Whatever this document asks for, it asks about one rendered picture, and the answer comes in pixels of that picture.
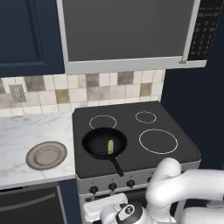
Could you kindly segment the dark microwave door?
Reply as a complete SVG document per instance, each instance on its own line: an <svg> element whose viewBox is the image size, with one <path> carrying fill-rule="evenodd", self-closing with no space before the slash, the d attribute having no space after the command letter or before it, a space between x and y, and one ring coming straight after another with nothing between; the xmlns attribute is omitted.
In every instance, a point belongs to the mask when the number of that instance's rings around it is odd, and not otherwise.
<svg viewBox="0 0 224 224"><path fill-rule="evenodd" d="M71 61L180 56L194 0L62 0Z"/></svg>

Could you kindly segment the black dishwasher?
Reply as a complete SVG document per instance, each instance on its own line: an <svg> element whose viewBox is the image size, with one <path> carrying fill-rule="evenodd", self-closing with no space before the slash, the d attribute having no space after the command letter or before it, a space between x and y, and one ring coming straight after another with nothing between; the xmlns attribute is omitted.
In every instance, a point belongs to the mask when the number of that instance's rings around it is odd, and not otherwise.
<svg viewBox="0 0 224 224"><path fill-rule="evenodd" d="M0 190L0 195L14 193L33 193L36 196L56 193L56 197L37 205L0 212L0 224L67 224L58 182Z"/></svg>

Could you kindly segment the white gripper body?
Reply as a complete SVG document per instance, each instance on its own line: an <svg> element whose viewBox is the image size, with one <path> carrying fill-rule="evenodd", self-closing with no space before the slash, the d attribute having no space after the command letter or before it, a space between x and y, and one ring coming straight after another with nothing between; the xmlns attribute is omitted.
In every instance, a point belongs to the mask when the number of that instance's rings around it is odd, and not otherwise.
<svg viewBox="0 0 224 224"><path fill-rule="evenodd" d="M127 204L128 199L124 193L114 194L112 196L93 200L84 204L85 220L87 222L98 221L100 219L100 213L103 208L107 206L114 206L116 211L119 211L121 204Z"/></svg>

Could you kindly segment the dark blue cupboard door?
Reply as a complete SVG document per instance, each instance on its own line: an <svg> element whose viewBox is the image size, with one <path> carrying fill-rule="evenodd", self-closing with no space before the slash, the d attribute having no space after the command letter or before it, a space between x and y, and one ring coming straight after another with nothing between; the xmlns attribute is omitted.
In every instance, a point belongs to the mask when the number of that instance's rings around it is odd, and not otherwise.
<svg viewBox="0 0 224 224"><path fill-rule="evenodd" d="M0 78L64 72L56 0L0 0Z"/></svg>

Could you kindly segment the grey wall socket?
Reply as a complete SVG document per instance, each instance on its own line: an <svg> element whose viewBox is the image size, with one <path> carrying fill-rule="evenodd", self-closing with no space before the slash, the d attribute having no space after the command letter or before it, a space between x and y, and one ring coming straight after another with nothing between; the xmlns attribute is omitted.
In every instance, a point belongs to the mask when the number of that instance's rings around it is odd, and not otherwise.
<svg viewBox="0 0 224 224"><path fill-rule="evenodd" d="M9 89L10 89L10 94L11 94L12 100L15 103L26 102L25 92L24 92L23 86L21 84L9 85Z"/></svg>

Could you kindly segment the steel microwave oven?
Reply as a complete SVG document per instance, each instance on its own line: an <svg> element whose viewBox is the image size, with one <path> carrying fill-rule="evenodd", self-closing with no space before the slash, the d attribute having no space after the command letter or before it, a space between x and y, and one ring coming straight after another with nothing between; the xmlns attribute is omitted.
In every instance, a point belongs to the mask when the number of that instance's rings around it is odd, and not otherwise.
<svg viewBox="0 0 224 224"><path fill-rule="evenodd" d="M207 64L207 58L214 39L221 10L224 8L224 0L200 0L190 51L185 64L179 64L183 53L175 57L71 61L68 58L67 35L62 0L57 0L57 7L66 73L99 74L204 67Z"/></svg>

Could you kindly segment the dark blue tall cupboard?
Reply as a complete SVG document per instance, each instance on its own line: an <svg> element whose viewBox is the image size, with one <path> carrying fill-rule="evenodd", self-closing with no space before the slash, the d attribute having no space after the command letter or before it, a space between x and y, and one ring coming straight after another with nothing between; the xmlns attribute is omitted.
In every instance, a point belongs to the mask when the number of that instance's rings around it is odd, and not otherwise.
<svg viewBox="0 0 224 224"><path fill-rule="evenodd" d="M165 72L161 103L199 148L202 169L224 165L224 8L203 68Z"/></svg>

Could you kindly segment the black frying pan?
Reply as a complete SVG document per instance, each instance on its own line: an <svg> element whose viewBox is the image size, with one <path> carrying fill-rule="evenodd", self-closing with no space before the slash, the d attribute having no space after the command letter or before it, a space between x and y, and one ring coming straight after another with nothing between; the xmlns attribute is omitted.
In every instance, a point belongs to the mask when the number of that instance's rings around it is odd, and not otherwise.
<svg viewBox="0 0 224 224"><path fill-rule="evenodd" d="M108 141L114 140L114 152L108 154ZM118 129L102 127L90 130L82 138L83 149L93 158L109 160L115 167L120 177L123 177L123 170L116 159L123 154L127 145L127 137Z"/></svg>

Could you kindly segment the black and steel stove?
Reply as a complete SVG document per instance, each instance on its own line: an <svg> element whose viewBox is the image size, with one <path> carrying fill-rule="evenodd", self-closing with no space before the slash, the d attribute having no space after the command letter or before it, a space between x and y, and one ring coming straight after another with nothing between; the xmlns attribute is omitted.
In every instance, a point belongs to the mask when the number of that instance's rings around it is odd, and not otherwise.
<svg viewBox="0 0 224 224"><path fill-rule="evenodd" d="M101 127L120 130L128 139L125 151L116 159L123 177L110 161L91 157L82 147L85 134ZM198 148L158 101L77 108L73 112L73 145L81 206L117 193L145 206L147 179L161 160L177 159L182 172L197 169L201 161ZM135 185L129 188L126 183L131 179ZM117 185L113 192L111 183ZM98 187L96 194L89 191L91 186Z"/></svg>

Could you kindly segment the grey round plate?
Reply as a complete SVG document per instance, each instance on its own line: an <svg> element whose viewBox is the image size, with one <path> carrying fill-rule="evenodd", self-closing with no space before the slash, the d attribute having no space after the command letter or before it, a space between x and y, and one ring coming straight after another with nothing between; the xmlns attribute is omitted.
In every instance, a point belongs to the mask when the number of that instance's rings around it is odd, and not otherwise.
<svg viewBox="0 0 224 224"><path fill-rule="evenodd" d="M46 141L32 147L25 156L26 164L36 171L51 170L67 157L67 147L57 141Z"/></svg>

